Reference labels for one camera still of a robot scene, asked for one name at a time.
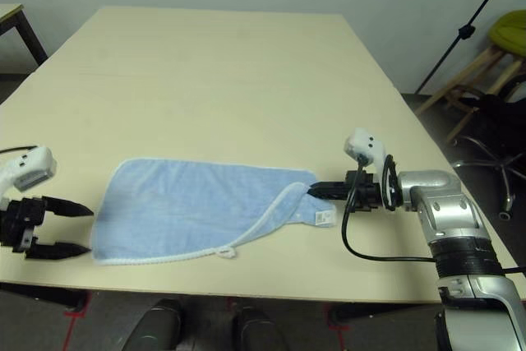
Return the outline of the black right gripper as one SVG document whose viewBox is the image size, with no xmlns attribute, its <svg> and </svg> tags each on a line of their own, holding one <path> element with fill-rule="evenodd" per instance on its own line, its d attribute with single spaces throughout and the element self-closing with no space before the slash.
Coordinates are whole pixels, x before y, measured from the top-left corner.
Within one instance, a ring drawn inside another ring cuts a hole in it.
<svg viewBox="0 0 526 351">
<path fill-rule="evenodd" d="M 348 192 L 346 191 L 325 191 L 345 189 L 348 189 L 346 182 L 315 182 L 311 185 L 311 189 L 307 193 L 322 200 L 346 200 L 348 198 Z M 354 188 L 353 202 L 347 203 L 346 208 L 350 212 L 370 212 L 382 206 L 381 187 L 377 175 L 363 170 L 361 178 Z"/>
</svg>

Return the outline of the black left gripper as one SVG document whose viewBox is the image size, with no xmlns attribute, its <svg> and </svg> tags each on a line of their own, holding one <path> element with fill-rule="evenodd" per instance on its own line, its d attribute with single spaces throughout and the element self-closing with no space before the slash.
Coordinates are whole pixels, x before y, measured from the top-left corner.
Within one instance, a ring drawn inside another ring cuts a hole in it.
<svg viewBox="0 0 526 351">
<path fill-rule="evenodd" d="M 25 252 L 25 258 L 31 260 L 58 261 L 91 252 L 88 247 L 71 242 L 37 243 L 34 231 L 44 222 L 45 206 L 46 211 L 64 217 L 94 215 L 80 203 L 51 196 L 11 200 L 6 209 L 1 209 L 1 246 L 10 247 L 13 252 Z"/>
</svg>

